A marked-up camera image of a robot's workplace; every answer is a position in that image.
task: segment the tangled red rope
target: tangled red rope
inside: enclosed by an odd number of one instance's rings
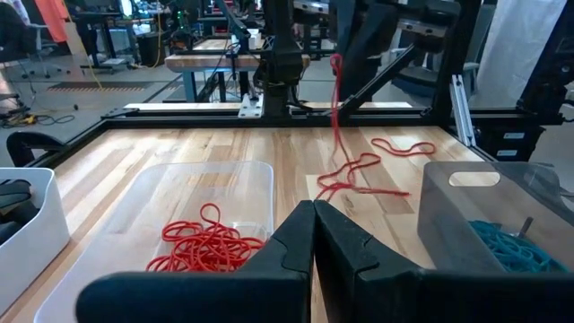
[[[205,217],[207,207],[217,211],[217,221]],[[199,216],[211,225],[204,228],[197,222],[175,221],[163,228],[161,238],[173,242],[173,248],[169,255],[152,260],[146,271],[232,272],[243,266],[253,252],[264,245],[259,239],[242,238],[239,231],[220,224],[221,211],[213,203],[204,204]]]
[[[381,157],[375,153],[362,153],[359,155],[359,159],[352,161],[349,153],[343,144],[343,139],[341,137],[341,129],[339,127],[339,109],[337,107],[339,103],[339,88],[341,87],[341,73],[342,73],[342,63],[343,58],[339,54],[333,54],[331,56],[331,67],[335,70],[335,88],[333,89],[333,95],[331,96],[331,127],[333,128],[333,136],[335,138],[335,149],[331,158],[335,157],[335,154],[339,148],[343,151],[345,163],[338,170],[331,173],[321,175],[317,178],[317,184],[319,185],[321,191],[316,198],[321,198],[326,192],[329,192],[326,200],[330,201],[333,195],[341,189],[350,189],[354,192],[360,194],[391,194],[396,196],[408,196],[409,192],[404,192],[400,190],[384,189],[384,188],[367,188],[359,187],[355,185],[355,171],[367,168],[372,165],[381,163]],[[433,154],[436,151],[436,146],[429,142],[420,142],[414,144],[409,149],[396,149],[392,144],[382,138],[374,138],[370,141],[371,144],[383,149],[384,151],[399,157],[410,157],[420,154]],[[429,147],[429,150],[415,150],[415,148]],[[347,169],[347,173],[344,177],[345,181],[337,179],[337,177]]]

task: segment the desk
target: desk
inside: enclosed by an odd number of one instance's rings
[[[403,103],[388,104],[396,107]],[[189,108],[195,104],[180,106]],[[155,109],[160,108],[161,105],[155,105]],[[438,150],[432,156],[397,158],[373,148],[370,144],[373,137],[390,138],[401,149],[414,142],[430,141]],[[366,181],[373,187],[400,188],[412,194],[397,197],[340,192],[332,204],[390,248],[421,266],[432,267],[416,233],[422,167],[429,161],[480,161],[481,158],[439,127],[344,128],[343,138],[354,157],[362,152],[383,156],[383,163],[366,169],[364,179],[358,179],[358,184]],[[329,128],[107,131],[55,169],[72,239],[0,322],[33,321],[36,310],[98,234],[140,171],[169,162],[267,162],[274,168],[274,216],[278,226],[300,200],[317,195],[317,176],[335,169],[330,160],[333,148]],[[342,160],[339,151],[335,162],[340,165]],[[312,321],[325,322],[318,287],[315,280]]]
[[[225,39],[207,39],[194,45],[194,50],[223,50],[225,48],[225,43]],[[257,48],[261,48],[263,41],[257,45]],[[310,57],[309,55],[303,55],[302,57],[303,67],[306,68],[309,66]],[[198,54],[172,55],[165,59],[165,65],[169,70],[183,74],[186,102],[196,102],[197,89],[194,72],[211,71],[215,68],[217,68],[218,79],[220,82],[220,93],[224,95],[225,81],[223,80],[223,72],[232,68],[232,62],[231,59],[227,57],[223,57],[220,62],[220,58],[222,58],[221,55]],[[257,70],[259,67],[258,59],[258,55],[239,55],[235,59],[235,69],[239,72],[241,96],[248,92],[248,72]]]
[[[111,39],[111,34],[109,32],[109,22],[108,19],[113,19],[115,17],[121,17],[121,13],[77,13],[73,18],[73,21],[76,25],[84,25],[87,29],[88,25],[91,25],[92,28],[95,28],[95,24],[101,24],[102,28],[102,37],[104,38],[104,46],[106,47],[106,51],[109,53],[109,58],[116,58],[116,50],[114,49],[114,43]],[[98,56],[96,55],[95,49],[91,53],[92,59],[92,67],[95,69],[108,69],[113,70],[113,67],[110,65],[101,65],[98,61]],[[90,68],[89,65],[80,65],[81,69]]]
[[[134,58],[134,63],[140,64],[142,59],[140,58],[140,53],[137,48],[137,34],[134,31],[134,25],[139,25],[142,23],[153,23],[153,18],[143,18],[143,19],[132,19],[132,20],[115,20],[114,24],[118,27],[126,28],[127,40],[129,42],[129,47],[132,52],[132,57]]]

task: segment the pink fabric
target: pink fabric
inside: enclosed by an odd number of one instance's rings
[[[62,0],[36,0],[36,6],[42,14],[44,24],[48,26],[52,39],[55,42],[66,41],[64,18],[67,17],[67,13],[62,14],[65,13],[64,2]]]

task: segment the floor mat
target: floor mat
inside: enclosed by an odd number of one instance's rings
[[[175,91],[183,86],[183,81],[176,81],[166,88],[166,90]]]
[[[153,82],[61,82],[48,88],[49,92],[139,92]]]

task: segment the workbench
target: workbench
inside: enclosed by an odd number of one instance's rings
[[[408,107],[404,102],[366,105],[366,108]],[[151,110],[176,107],[218,109],[217,104],[139,106]],[[221,107],[237,109],[238,104],[227,103]],[[437,151],[431,156],[398,158],[373,147],[370,139],[374,137],[389,139],[400,149],[416,142],[429,141],[437,146]],[[372,196],[342,191],[335,195],[331,204],[391,249],[420,266],[433,267],[416,232],[422,167],[429,161],[481,161],[482,158],[439,127],[344,128],[343,139],[355,158],[363,152],[382,156],[382,164],[364,170],[363,176],[357,179],[358,184],[401,189],[412,194],[407,197]],[[331,161],[333,149],[334,138],[330,128],[106,131],[55,168],[72,238],[0,322],[33,321],[39,306],[98,234],[117,202],[142,170],[160,163],[175,162],[266,162],[274,169],[274,223],[277,227],[300,200],[315,198],[320,191],[317,186],[319,175],[342,165],[344,158],[340,150],[335,161]],[[318,287],[316,280],[313,284],[312,318],[313,322],[325,322],[325,308]]]
[[[226,45],[231,45],[231,40],[226,41],[225,39],[205,39],[200,43],[194,45],[193,50],[205,52],[213,51],[219,52],[217,54],[192,54],[192,55],[171,55],[165,59],[165,65],[169,70],[176,73],[181,73],[183,75],[184,93],[175,92],[165,103],[177,103],[177,102],[196,102],[197,98],[197,88],[196,88],[196,77],[195,72],[205,72],[211,74],[213,72],[217,73],[220,87],[220,100],[225,102],[225,81],[224,72],[229,72],[233,64],[231,58],[227,58],[222,54],[222,51],[226,49]],[[260,49],[263,46],[263,40],[259,41],[256,45],[256,49]],[[306,68],[309,65],[310,57],[309,55],[303,55],[303,67]],[[259,55],[238,55],[235,58],[235,71],[239,72],[239,84],[241,85],[241,93],[246,92],[245,87],[248,87],[248,72],[254,72],[259,67]]]

